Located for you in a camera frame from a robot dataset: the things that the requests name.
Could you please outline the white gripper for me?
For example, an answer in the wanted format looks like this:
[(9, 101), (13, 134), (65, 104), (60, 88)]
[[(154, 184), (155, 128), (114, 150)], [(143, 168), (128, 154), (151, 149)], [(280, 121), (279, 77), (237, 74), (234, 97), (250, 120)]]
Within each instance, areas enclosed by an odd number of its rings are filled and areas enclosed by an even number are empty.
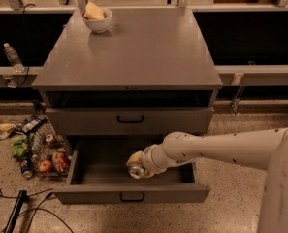
[(144, 149), (143, 152), (133, 153), (126, 162), (127, 166), (144, 166), (146, 179), (152, 178), (154, 174), (161, 174), (167, 170), (167, 156), (161, 145), (152, 145)]

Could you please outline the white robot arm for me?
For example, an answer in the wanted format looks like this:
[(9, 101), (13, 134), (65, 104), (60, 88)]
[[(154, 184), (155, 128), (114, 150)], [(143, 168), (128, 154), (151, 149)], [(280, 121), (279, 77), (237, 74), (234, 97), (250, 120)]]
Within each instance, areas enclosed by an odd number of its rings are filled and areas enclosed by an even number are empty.
[(132, 154), (126, 166), (133, 178), (150, 178), (199, 157), (265, 170), (257, 233), (288, 233), (288, 128), (213, 136), (173, 132)]

